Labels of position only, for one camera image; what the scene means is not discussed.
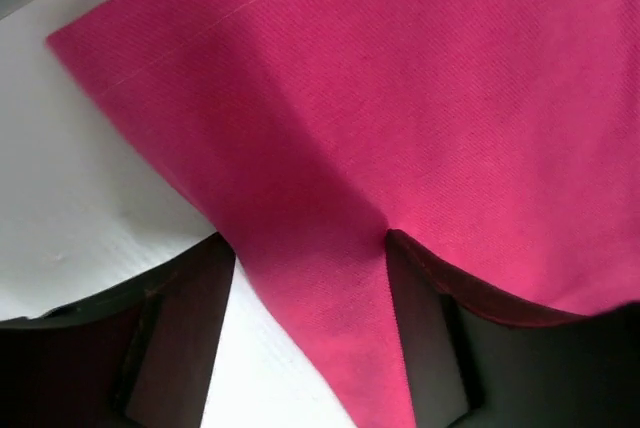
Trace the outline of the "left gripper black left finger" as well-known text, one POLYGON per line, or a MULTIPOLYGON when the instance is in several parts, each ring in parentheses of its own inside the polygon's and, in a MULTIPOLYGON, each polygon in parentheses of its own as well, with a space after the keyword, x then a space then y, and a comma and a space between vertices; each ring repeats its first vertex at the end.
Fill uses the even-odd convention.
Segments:
POLYGON ((37 318, 1 325, 5 427, 197 427, 235 255, 212 235, 37 318))

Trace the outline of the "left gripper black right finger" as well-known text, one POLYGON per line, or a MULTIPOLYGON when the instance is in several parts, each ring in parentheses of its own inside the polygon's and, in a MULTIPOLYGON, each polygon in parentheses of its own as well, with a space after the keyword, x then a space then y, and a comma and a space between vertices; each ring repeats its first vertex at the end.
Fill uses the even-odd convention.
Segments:
POLYGON ((420 427, 635 427, 639 306, 594 316, 511 295, 399 230, 387 270, 420 427))

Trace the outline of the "pink trousers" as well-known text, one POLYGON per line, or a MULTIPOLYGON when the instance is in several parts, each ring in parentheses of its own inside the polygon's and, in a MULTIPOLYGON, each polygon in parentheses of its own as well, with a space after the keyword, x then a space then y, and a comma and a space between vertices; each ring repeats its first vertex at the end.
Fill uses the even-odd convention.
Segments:
POLYGON ((359 427, 413 427, 384 238, 494 321, 639 298, 639 0, 109 0, 48 45, 359 427))

